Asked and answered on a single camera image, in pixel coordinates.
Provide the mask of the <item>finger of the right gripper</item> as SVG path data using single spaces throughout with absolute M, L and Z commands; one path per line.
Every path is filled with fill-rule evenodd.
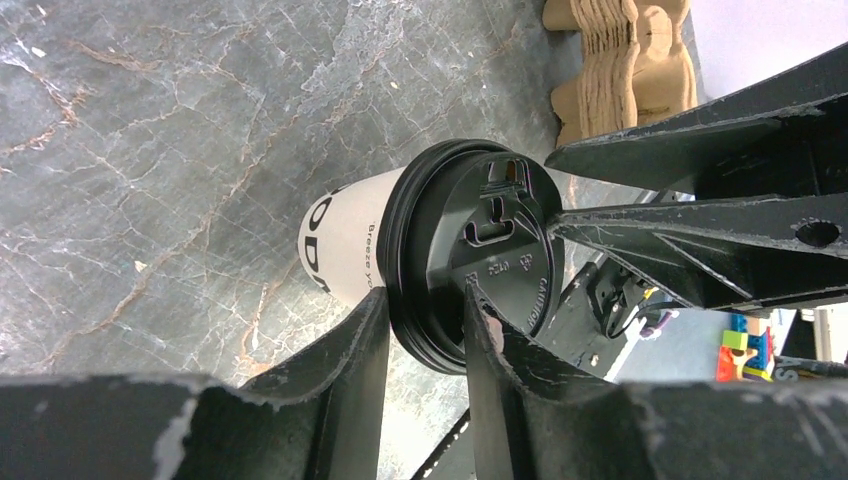
M 847 186 L 847 47 L 658 123 L 557 148 L 554 170 L 646 190 L 757 194 Z
M 847 298 L 844 193 L 569 210 L 548 229 L 687 307 L 754 312 Z

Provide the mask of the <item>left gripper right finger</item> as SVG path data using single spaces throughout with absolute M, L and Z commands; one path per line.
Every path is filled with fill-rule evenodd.
M 480 479 L 843 479 L 847 384 L 613 384 L 504 321 L 474 285 L 465 352 Z

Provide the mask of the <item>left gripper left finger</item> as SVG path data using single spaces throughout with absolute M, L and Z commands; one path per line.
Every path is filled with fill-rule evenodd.
M 205 374 L 1 381 L 5 479 L 372 479 L 388 295 L 239 388 Z

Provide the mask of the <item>black coffee cup lid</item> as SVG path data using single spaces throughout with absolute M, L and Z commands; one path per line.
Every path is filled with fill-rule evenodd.
M 446 375 L 466 370 L 464 294 L 538 334 L 555 316 L 565 251 L 547 222 L 563 208 L 552 176 L 501 144 L 451 139 L 414 158 L 383 214 L 377 265 L 403 348 Z

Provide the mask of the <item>white paper coffee cup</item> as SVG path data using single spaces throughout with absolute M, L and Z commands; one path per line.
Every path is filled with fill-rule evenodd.
M 402 168 L 344 185 L 305 214 L 297 241 L 309 278 L 347 307 L 384 285 L 376 252 L 383 214 Z

